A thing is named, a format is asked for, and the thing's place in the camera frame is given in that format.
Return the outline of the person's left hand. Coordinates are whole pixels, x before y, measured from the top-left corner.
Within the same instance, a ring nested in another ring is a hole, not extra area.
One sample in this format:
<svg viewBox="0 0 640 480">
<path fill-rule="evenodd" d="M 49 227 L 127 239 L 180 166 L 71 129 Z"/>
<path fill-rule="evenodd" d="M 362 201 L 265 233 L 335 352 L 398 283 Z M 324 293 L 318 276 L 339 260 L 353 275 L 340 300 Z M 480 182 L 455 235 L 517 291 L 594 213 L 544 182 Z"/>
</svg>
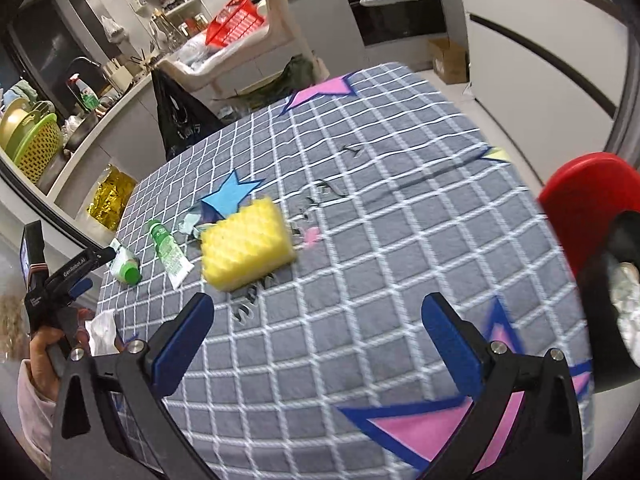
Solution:
<svg viewBox="0 0 640 480">
<path fill-rule="evenodd" d="M 90 351 L 90 336 L 86 330 L 86 322 L 94 318 L 96 312 L 91 309 L 80 308 L 77 310 L 77 323 L 75 338 L 85 352 Z M 42 326 L 32 334 L 29 343 L 30 374 L 34 387 L 48 400 L 56 402 L 60 391 L 60 378 L 55 373 L 47 348 L 57 344 L 65 335 L 59 328 Z"/>
</svg>

